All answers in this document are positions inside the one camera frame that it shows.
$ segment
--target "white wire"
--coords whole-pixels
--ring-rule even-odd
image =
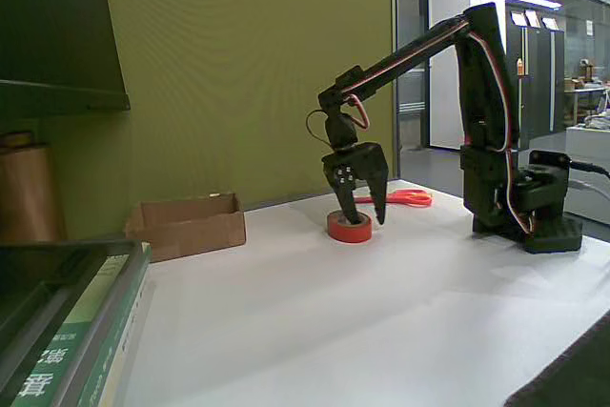
[[[504,153],[506,158],[506,205],[510,214],[513,216],[515,221],[519,224],[521,229],[526,234],[531,234],[534,230],[533,219],[529,218],[529,227],[521,220],[519,214],[513,207],[512,194],[513,194],[513,158],[512,158],[512,145],[511,145],[511,118],[510,118],[510,104],[508,94],[506,94],[506,89],[502,85],[502,79],[499,74],[498,64],[496,63],[496,59],[492,54],[491,49],[487,42],[477,35],[474,32],[469,32],[468,36],[475,40],[483,49],[487,60],[489,61],[489,65],[492,68],[492,72],[494,74],[494,78],[496,78],[496,84],[498,85],[500,98],[502,99],[502,105],[504,107],[504,144],[500,149],[492,149],[497,153]]]
[[[511,137],[510,110],[511,109],[510,109],[510,104],[508,102],[508,96],[505,93],[505,89],[501,84],[502,79],[499,74],[498,65],[496,64],[496,59],[494,58],[494,55],[492,54],[491,49],[489,48],[489,45],[487,44],[487,42],[474,32],[468,33],[468,36],[471,37],[473,40],[475,40],[483,48],[483,51],[485,52],[485,56],[487,57],[487,60],[489,61],[489,65],[492,68],[492,72],[494,73],[494,77],[496,78],[496,84],[498,85],[499,95],[502,99],[502,105],[504,106],[504,144],[502,145],[502,148],[493,149],[493,150],[497,153],[502,153],[502,152],[506,151],[506,149],[511,148],[511,140],[510,140],[510,137]]]
[[[434,45],[437,45],[438,43],[442,42],[446,38],[452,36],[454,33],[459,32],[459,31],[461,31],[462,29],[464,29],[466,27],[468,27],[468,21],[466,21],[466,20],[464,20],[464,21],[462,21],[460,23],[457,23],[457,25],[455,25],[453,28],[451,28],[448,31],[446,31],[445,33],[443,33],[441,36],[439,36],[435,40],[431,41],[430,43],[427,43],[426,45],[424,45],[423,47],[413,51],[412,53],[407,54],[406,56],[404,56],[399,61],[396,61],[391,66],[386,67],[385,69],[381,69],[380,71],[376,71],[372,75],[366,77],[364,80],[360,80],[357,83],[354,83],[354,85],[352,85],[352,86],[348,86],[347,88],[343,88],[341,90],[341,93],[351,92],[351,91],[355,90],[356,88],[359,88],[360,86],[364,85],[365,83],[368,83],[369,81],[377,78],[378,76],[382,75],[386,71],[390,71],[391,69],[395,69],[400,64],[403,64],[403,63],[407,62],[409,59],[413,58],[414,56],[416,56],[420,52],[423,52],[423,51],[426,51],[426,50],[432,48]]]

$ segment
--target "cable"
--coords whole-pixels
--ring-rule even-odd
[[[506,157],[506,205],[508,206],[508,210],[510,214],[513,216],[515,221],[519,224],[521,229],[526,234],[531,234],[534,231],[534,216],[530,214],[528,217],[529,224],[525,223],[513,207],[512,193],[513,193],[513,154],[511,152],[512,149],[512,120],[510,113],[510,104],[509,104],[509,96],[506,87],[504,86],[501,76],[498,62],[494,57],[489,44],[478,34],[474,32],[469,32],[468,36],[475,40],[483,49],[487,60],[489,61],[489,65],[492,68],[492,73],[494,74],[494,78],[496,79],[496,84],[498,85],[500,98],[502,99],[502,105],[504,107],[504,144],[500,149],[493,149],[496,153],[504,153]]]
[[[419,53],[432,48],[433,46],[437,45],[438,43],[440,43],[443,40],[445,40],[445,39],[449,38],[450,36],[452,36],[454,33],[459,32],[459,31],[461,31],[464,28],[467,28],[468,24],[469,23],[468,23],[467,20],[464,20],[464,21],[456,24],[453,28],[449,29],[447,32],[443,33],[442,35],[440,35],[435,40],[427,43],[426,45],[424,45],[421,48],[416,49],[415,51],[411,52],[410,54],[407,54],[406,56],[404,56],[402,59],[396,61],[391,66],[388,66],[385,69],[381,69],[380,71],[376,71],[372,75],[367,76],[365,79],[360,80],[357,83],[354,83],[353,85],[348,86],[347,88],[343,88],[341,90],[341,92],[342,93],[351,92],[351,91],[355,90],[356,88],[359,88],[360,86],[368,83],[369,81],[374,80],[375,78],[377,78],[378,76],[382,75],[386,71],[390,71],[391,69],[395,69],[400,64],[403,64],[403,63],[407,62],[409,59],[412,59],[413,57],[417,56]]]
[[[610,172],[606,171],[602,166],[597,166],[588,162],[570,161],[570,168],[576,171],[599,173],[610,178]]]
[[[343,99],[344,102],[347,102],[348,100],[354,101],[354,105],[358,109],[360,116],[362,117],[362,120],[354,118],[350,114],[348,116],[350,118],[352,118],[352,121],[354,121],[354,123],[357,126],[359,126],[362,130],[367,131],[369,129],[369,127],[371,126],[371,121],[369,120],[369,115],[367,114],[366,110],[364,110],[364,106],[362,105],[362,102],[360,101],[358,96],[355,94],[350,94],[345,99]]]
[[[497,153],[502,153],[502,152],[506,151],[506,149],[511,148],[512,143],[513,143],[512,138],[511,138],[512,122],[511,122],[510,104],[508,102],[509,96],[506,91],[506,88],[502,84],[502,79],[499,74],[498,62],[496,62],[496,58],[494,57],[494,55],[491,51],[491,48],[489,48],[489,45],[487,44],[487,42],[480,35],[478,35],[474,32],[470,32],[468,34],[468,36],[471,37],[473,40],[475,40],[483,48],[483,52],[485,53],[485,56],[487,57],[487,60],[489,61],[489,64],[492,68],[492,72],[494,73],[494,78],[496,78],[496,83],[498,84],[499,94],[502,99],[502,105],[504,106],[504,145],[502,145],[502,148],[500,148],[500,149],[497,149],[497,150],[494,149],[494,151]]]
[[[318,137],[317,135],[315,135],[315,134],[312,132],[312,128],[310,128],[310,126],[309,126],[309,118],[311,118],[311,117],[312,117],[312,114],[314,114],[314,113],[324,113],[324,111],[323,111],[323,110],[321,110],[321,109],[316,109],[316,110],[311,110],[311,111],[310,111],[310,112],[307,114],[307,117],[305,118],[305,127],[307,128],[307,132],[308,132],[308,133],[309,133],[309,135],[310,135],[311,137],[313,137],[315,140],[317,140],[317,141],[319,141],[319,142],[322,142],[324,145],[326,145],[326,146],[327,146],[327,147],[329,147],[329,148],[332,148],[332,146],[331,146],[331,144],[330,144],[329,142],[327,142],[326,140],[324,140],[322,137]]]
[[[606,191],[601,190],[600,188],[597,188],[597,187],[595,187],[593,185],[590,185],[589,183],[585,183],[584,181],[569,180],[568,181],[568,186],[570,188],[572,188],[573,190],[592,191],[594,193],[597,193],[597,194],[603,196],[608,201],[610,201],[610,193],[607,193]]]

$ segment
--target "orange scissors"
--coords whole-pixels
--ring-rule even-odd
[[[368,197],[357,197],[356,204],[372,204],[373,199]],[[410,205],[412,207],[430,207],[432,195],[423,190],[398,190],[386,196],[388,204]]]

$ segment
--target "black robotic arm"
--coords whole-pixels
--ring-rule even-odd
[[[368,70],[356,66],[318,96],[326,113],[333,153],[322,161],[346,218],[357,224],[353,197],[356,180],[366,180],[379,223],[385,219],[388,166],[377,143],[357,143],[356,124],[366,128],[362,102],[379,88],[435,54],[456,46],[459,103],[465,133],[461,168],[464,205],[475,216],[477,232],[493,232],[522,241],[530,252],[577,250],[581,226],[563,217],[569,158],[533,152],[530,166],[517,168],[513,145],[519,139],[518,104],[513,95],[494,4],[472,7],[445,20],[414,42]],[[359,121],[342,112],[358,107]]]

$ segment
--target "black cable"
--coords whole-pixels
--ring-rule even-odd
[[[317,135],[315,135],[315,134],[312,132],[312,128],[310,128],[310,127],[309,127],[309,118],[311,118],[311,117],[312,117],[312,114],[314,114],[314,113],[324,113],[324,111],[323,111],[323,110],[321,110],[321,109],[316,109],[316,110],[311,110],[311,111],[309,112],[309,114],[308,114],[308,115],[307,115],[307,117],[305,118],[305,127],[307,128],[307,132],[308,132],[308,133],[309,133],[309,135],[310,135],[311,137],[313,137],[315,140],[318,140],[318,141],[322,142],[324,145],[326,145],[327,147],[332,148],[332,146],[331,146],[331,144],[330,144],[329,142],[327,142],[326,140],[324,140],[322,137],[318,137]]]
[[[610,172],[606,171],[602,166],[597,166],[589,162],[570,161],[570,168],[577,171],[599,173],[610,179]]]

